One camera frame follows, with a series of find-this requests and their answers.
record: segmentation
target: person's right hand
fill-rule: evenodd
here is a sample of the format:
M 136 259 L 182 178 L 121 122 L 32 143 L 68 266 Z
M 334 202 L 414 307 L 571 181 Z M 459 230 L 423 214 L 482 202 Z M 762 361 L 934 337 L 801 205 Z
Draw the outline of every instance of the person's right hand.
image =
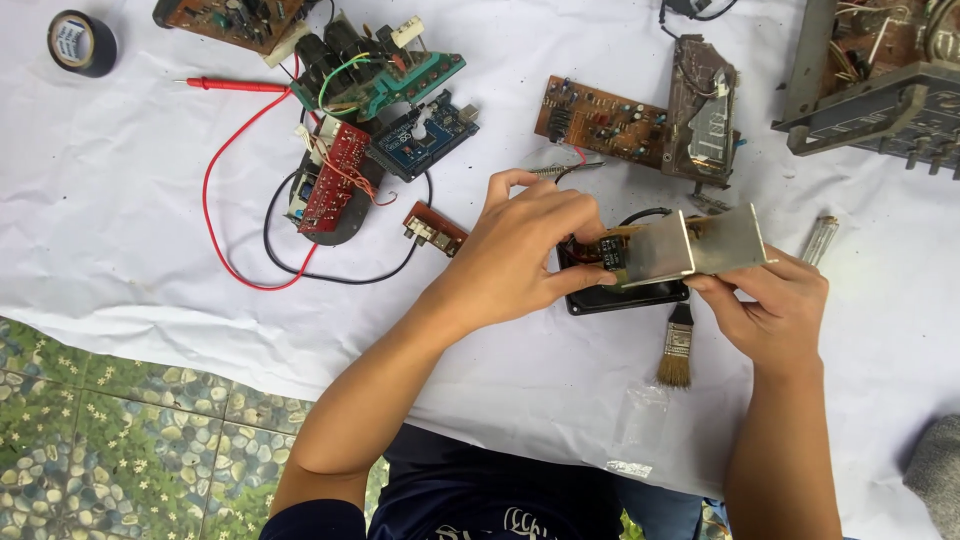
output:
M 791 370 L 820 362 L 818 342 L 829 283 L 811 264 L 766 246 L 779 262 L 684 282 L 716 315 L 720 331 L 757 367 Z M 757 299 L 740 302 L 736 288 Z

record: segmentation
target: brown circuit board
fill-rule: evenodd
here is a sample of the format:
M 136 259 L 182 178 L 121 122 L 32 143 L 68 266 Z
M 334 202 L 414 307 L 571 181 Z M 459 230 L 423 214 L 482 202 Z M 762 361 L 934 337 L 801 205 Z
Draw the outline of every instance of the brown circuit board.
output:
M 403 220 L 403 227 L 406 229 L 404 235 L 415 238 L 417 245 L 429 242 L 447 257 L 457 255 L 468 237 L 467 233 L 420 201 Z
M 927 6 L 936 3 L 927 0 L 868 0 L 860 5 L 864 9 L 858 11 L 853 6 L 837 4 L 831 50 L 818 99 L 911 63 L 928 61 L 924 51 L 929 23 Z M 935 40 L 946 61 L 960 62 L 958 30 L 960 10 L 953 10 L 945 15 Z M 869 63 L 871 53 L 874 53 L 872 68 Z M 851 80 L 851 74 L 857 80 Z
M 154 21 L 269 55 L 303 4 L 304 0 L 160 0 Z
M 659 169 L 666 118 L 665 109 L 552 76 L 534 133 Z
M 733 169 L 733 105 L 739 74 L 702 36 L 674 44 L 663 174 L 724 186 Z

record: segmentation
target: electrical tape roll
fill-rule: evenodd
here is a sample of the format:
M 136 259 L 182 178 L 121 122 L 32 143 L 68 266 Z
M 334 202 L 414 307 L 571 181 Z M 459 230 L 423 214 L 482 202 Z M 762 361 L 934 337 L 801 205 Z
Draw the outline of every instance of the electrical tape roll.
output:
M 103 21 L 67 10 L 47 30 L 47 48 L 58 66 L 85 77 L 107 75 L 117 60 L 117 41 Z

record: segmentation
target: red circuit board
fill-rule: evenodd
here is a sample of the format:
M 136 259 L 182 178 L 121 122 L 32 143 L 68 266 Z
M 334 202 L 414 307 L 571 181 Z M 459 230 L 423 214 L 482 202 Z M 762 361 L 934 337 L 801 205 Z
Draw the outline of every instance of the red circuit board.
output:
M 333 140 L 327 158 L 338 169 L 350 174 L 360 170 L 369 144 L 369 135 L 344 122 Z M 313 186 L 306 210 L 303 211 L 297 232 L 330 233 L 336 229 L 340 213 L 353 195 L 354 188 L 352 182 L 324 164 Z M 366 196 L 360 188 L 355 189 L 358 196 Z

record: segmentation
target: white tablecloth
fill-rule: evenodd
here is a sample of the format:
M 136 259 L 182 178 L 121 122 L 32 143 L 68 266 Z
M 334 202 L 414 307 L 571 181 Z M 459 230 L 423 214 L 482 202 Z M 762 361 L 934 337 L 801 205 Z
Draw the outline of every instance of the white tablecloth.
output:
M 303 281 L 256 292 L 220 266 L 204 228 L 201 180 L 219 145 L 272 98 L 171 83 L 187 76 L 283 82 L 260 58 L 151 20 L 152 2 L 117 10 L 121 56 L 91 80 L 59 70 L 44 43 L 62 9 L 104 16 L 91 0 L 5 2 L 0 34 L 4 135 L 0 160 L 0 314 L 67 344 L 213 371 L 264 391 L 316 399 L 410 306 L 447 264 L 430 247 L 395 278 L 364 287 Z M 477 136 L 432 169 L 436 208 L 467 229 L 489 175 L 545 140 L 534 135 L 551 74 L 666 106 L 671 39 L 651 0 L 351 0 L 354 24 L 398 25 L 419 14 L 432 50 L 467 67 L 446 85 L 481 110 Z M 311 17 L 324 20 L 328 5 Z M 798 159 L 780 118 L 803 2 L 741 0 L 710 23 L 671 15 L 677 33 L 702 33 L 741 71 L 736 127 L 750 142 L 722 198 L 756 205 L 764 237 L 799 253 L 813 219 L 841 221 L 822 270 L 832 283 L 822 354 L 834 475 L 844 532 L 934 539 L 923 504 L 901 484 L 927 423 L 960 408 L 955 278 L 960 185 L 903 161 L 841 149 Z M 291 98 L 263 117 L 214 170 L 210 200 L 228 257 L 248 278 L 285 282 L 263 253 L 263 212 L 300 161 Z M 564 182 L 594 194 L 614 224 L 638 209 L 692 210 L 692 183 L 612 163 Z M 400 221 L 426 195 L 423 180 L 385 188 L 346 245 L 320 248 L 311 272 L 373 277 L 409 242 Z M 277 215 L 282 258 L 309 248 Z M 717 496 L 751 367 L 693 301 L 694 382 L 688 392 L 647 388 L 670 306 L 569 316 L 562 302 L 487 328 L 451 348 L 412 420 L 499 451 L 600 467 L 633 464 L 647 481 Z

